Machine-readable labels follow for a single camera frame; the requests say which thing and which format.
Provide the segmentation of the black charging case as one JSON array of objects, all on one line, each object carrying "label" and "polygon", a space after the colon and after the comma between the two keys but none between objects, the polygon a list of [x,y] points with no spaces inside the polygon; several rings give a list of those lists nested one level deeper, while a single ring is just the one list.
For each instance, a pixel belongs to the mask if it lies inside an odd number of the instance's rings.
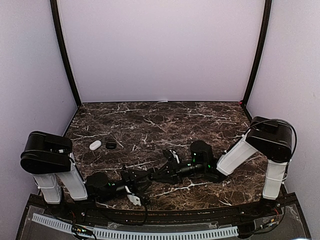
[{"label": "black charging case", "polygon": [[108,150],[114,150],[117,148],[117,143],[116,142],[112,142],[112,141],[109,141],[105,144],[105,147],[106,149]]},{"label": "black charging case", "polygon": [[146,174],[144,175],[143,179],[144,179],[145,181],[153,181],[153,180],[154,180],[154,174],[148,172],[148,173],[146,173]]}]

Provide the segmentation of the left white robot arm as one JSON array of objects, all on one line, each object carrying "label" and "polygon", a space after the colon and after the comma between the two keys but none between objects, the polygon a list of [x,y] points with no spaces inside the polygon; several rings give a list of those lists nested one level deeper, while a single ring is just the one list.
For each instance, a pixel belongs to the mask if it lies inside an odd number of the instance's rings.
[{"label": "left white robot arm", "polygon": [[67,218],[70,206],[62,200],[61,181],[75,202],[105,203],[127,196],[136,206],[146,206],[150,198],[144,194],[151,181],[151,171],[134,170],[123,166],[121,179],[110,180],[105,172],[96,172],[83,178],[73,155],[72,141],[63,136],[33,131],[20,155],[21,167],[32,175],[46,203],[60,218]]}]

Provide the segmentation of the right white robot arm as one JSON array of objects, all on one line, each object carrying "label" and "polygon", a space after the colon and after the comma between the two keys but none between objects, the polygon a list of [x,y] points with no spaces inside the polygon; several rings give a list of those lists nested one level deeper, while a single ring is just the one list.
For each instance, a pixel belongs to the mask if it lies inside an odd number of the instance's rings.
[{"label": "right white robot arm", "polygon": [[150,179],[168,184],[177,184],[182,178],[202,174],[212,183],[220,183],[236,168],[259,152],[267,158],[267,169],[262,191],[263,200],[255,205],[255,213],[266,217],[275,208],[281,185],[287,177],[288,166],[297,147],[294,127],[281,119],[256,116],[241,138],[220,158],[215,158],[212,147],[203,140],[190,145],[191,160],[181,162],[171,149],[163,150],[167,162],[150,175]]}]

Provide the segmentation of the white earbud charging case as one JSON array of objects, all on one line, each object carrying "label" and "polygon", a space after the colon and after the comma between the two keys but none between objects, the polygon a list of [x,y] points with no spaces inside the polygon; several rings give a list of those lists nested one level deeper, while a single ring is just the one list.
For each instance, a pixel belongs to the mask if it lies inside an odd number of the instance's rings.
[{"label": "white earbud charging case", "polygon": [[100,146],[102,145],[102,142],[100,140],[96,140],[94,142],[92,142],[90,145],[89,145],[89,149],[91,151],[95,151],[97,150]]}]

